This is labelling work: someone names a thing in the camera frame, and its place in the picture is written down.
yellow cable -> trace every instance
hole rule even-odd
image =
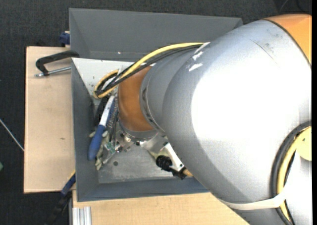
[[[154,56],[156,56],[156,55],[158,55],[160,53],[163,53],[163,52],[166,52],[166,51],[169,51],[169,50],[173,50],[173,49],[184,48],[184,47],[193,46],[193,45],[202,45],[202,44],[203,43],[182,43],[182,44],[168,45],[168,46],[159,48],[159,49],[147,54],[146,56],[141,58],[139,61],[137,61],[129,70],[127,70],[120,77],[120,79],[123,78],[124,76],[128,75],[129,73],[133,72],[135,69],[137,69],[142,63],[144,63],[148,59],[150,59],[150,58],[152,58],[152,57],[154,57]],[[107,94],[109,94],[114,89],[115,89],[115,86],[110,88],[109,90],[103,92],[102,94],[98,95],[98,98],[105,97]]]
[[[98,89],[98,87],[101,85],[101,83],[106,80],[108,77],[114,75],[114,74],[118,74],[119,70],[114,70],[110,73],[107,73],[104,77],[102,77],[100,79],[100,81],[96,84],[95,88],[94,88],[94,91],[93,91],[93,96],[96,98],[96,99],[99,99],[99,98],[102,98],[102,97],[105,97],[106,95],[104,95],[103,93],[99,96],[96,95],[96,91]]]
[[[277,176],[277,188],[276,188],[276,192],[277,194],[279,194],[283,188],[284,188],[284,182],[285,182],[285,178],[286,178],[286,174],[287,174],[287,169],[289,167],[289,164],[291,162],[291,159],[295,153],[295,151],[297,149],[302,149],[302,145],[303,145],[303,141],[305,139],[305,136],[307,136],[307,138],[309,137],[309,132],[308,130],[311,130],[311,126],[304,129],[303,131],[301,131],[296,137],[295,140],[293,142],[293,144],[290,146],[290,148],[288,149],[287,153],[285,154],[285,157],[282,161],[280,170],[278,172],[278,176]],[[287,212],[287,208],[285,205],[285,202],[283,202],[283,204],[280,206],[283,214],[286,216],[286,218],[290,221],[290,218],[288,216],[288,212]]]

cardboard sheet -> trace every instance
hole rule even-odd
[[[70,71],[48,77],[37,59],[68,48],[28,47],[25,84],[24,192],[60,191],[75,169]],[[70,66],[70,59],[47,64]]]
[[[77,202],[91,207],[93,225],[248,225],[210,193]]]

gray carpet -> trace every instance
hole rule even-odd
[[[241,17],[248,23],[276,15],[278,3],[273,0],[0,0],[0,118],[23,144],[24,47],[60,46],[58,36],[68,29],[69,7]],[[23,194],[23,153],[2,126],[0,162],[4,165],[0,171],[0,224],[43,224],[59,195]],[[67,215],[58,224],[67,224]]]

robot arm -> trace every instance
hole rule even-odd
[[[290,157],[305,149],[293,144],[311,131],[311,21],[256,21],[142,70],[119,85],[121,125],[136,138],[166,136],[220,200],[273,198],[286,182],[276,190],[281,163],[291,146]],[[234,211],[252,225],[312,224],[311,156],[300,152],[300,160],[298,171],[286,164],[291,190],[281,208]]]

white cable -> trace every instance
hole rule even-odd
[[[294,167],[294,170],[296,172],[299,172],[301,167],[301,158],[298,152],[295,152],[295,158],[294,158],[292,167]],[[261,200],[261,201],[257,201],[253,203],[247,203],[247,204],[236,204],[236,203],[226,202],[220,199],[219,200],[225,205],[227,205],[228,207],[231,207],[237,210],[256,210],[256,209],[277,208],[285,201],[288,191],[289,191],[289,183],[286,182],[281,193],[277,194],[274,198],[271,198],[271,199]]]
[[[0,118],[0,122],[1,124],[4,126],[4,128],[8,131],[8,133],[11,135],[12,139],[15,141],[15,143],[19,146],[19,148],[24,152],[24,148],[22,147],[22,145],[20,144],[20,142],[18,142],[18,140],[15,138],[15,136],[12,134],[12,132],[9,130],[9,128],[5,125],[5,123],[1,120]]]

